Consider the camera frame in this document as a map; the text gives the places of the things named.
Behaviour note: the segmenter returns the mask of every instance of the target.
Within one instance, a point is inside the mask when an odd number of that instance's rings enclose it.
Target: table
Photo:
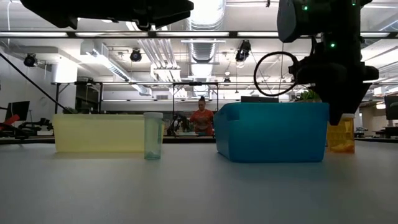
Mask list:
[[[142,154],[0,146],[0,223],[397,223],[398,148],[321,163],[238,164],[214,144]]]

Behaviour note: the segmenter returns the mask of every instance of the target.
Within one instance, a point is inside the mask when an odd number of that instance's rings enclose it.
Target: clear plastic cup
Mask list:
[[[144,158],[160,159],[162,148],[162,113],[144,113],[145,141]]]

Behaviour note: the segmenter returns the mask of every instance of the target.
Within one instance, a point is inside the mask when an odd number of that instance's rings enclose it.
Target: table surface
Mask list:
[[[0,223],[397,223],[398,145],[321,163],[239,164],[214,144],[142,154],[0,146]]]

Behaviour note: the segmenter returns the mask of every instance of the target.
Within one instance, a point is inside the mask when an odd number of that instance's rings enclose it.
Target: ceiling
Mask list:
[[[64,30],[58,29],[49,22],[25,9],[23,5],[13,1],[0,0],[0,30]],[[277,20],[277,1],[271,1],[271,6],[266,8],[261,6],[263,2],[256,0],[227,0],[223,30],[261,30],[276,31]],[[361,30],[379,31],[385,26],[398,20],[398,1],[396,0],[373,0],[368,7],[361,11]],[[184,21],[176,22],[168,26],[169,30],[185,30]],[[105,23],[99,20],[80,19],[78,23],[80,31],[101,31],[101,30],[125,30],[128,28],[124,22],[119,24]],[[0,39],[0,45],[7,44],[6,39]],[[145,54],[140,62],[131,62],[129,55],[133,48],[140,47],[136,39],[97,39],[97,42],[104,43],[110,51],[109,56],[116,63],[128,72],[134,74],[137,81],[151,81],[148,73],[150,62]],[[299,59],[308,55],[311,43],[307,39],[299,39],[291,44],[283,44],[278,39],[252,39],[250,40],[252,53],[245,61],[243,68],[236,68],[234,56],[236,49],[242,40],[226,39],[225,43],[218,44],[216,62],[220,63],[213,67],[215,79],[222,81],[225,72],[230,72],[231,81],[238,77],[239,82],[252,82],[253,70],[256,62],[266,53],[284,50],[295,54]],[[62,49],[66,53],[77,58],[84,68],[79,69],[79,75],[91,76],[98,81],[117,81],[113,74],[102,65],[89,63],[86,57],[80,55],[80,45],[83,39],[12,39],[10,47],[18,46],[54,46]],[[181,77],[187,77],[190,73],[188,61],[188,49],[186,44],[181,43],[181,39],[171,39],[172,48],[178,65],[181,68]],[[380,40],[363,49],[363,58],[368,65],[381,68],[385,65],[398,61],[398,50],[391,50],[398,46],[397,40]],[[281,76],[283,80],[289,80],[287,67],[291,62],[287,57],[270,57],[265,60],[260,70],[267,82],[279,82]],[[381,78],[394,78],[398,76],[398,65],[389,67],[387,72],[381,74]]]

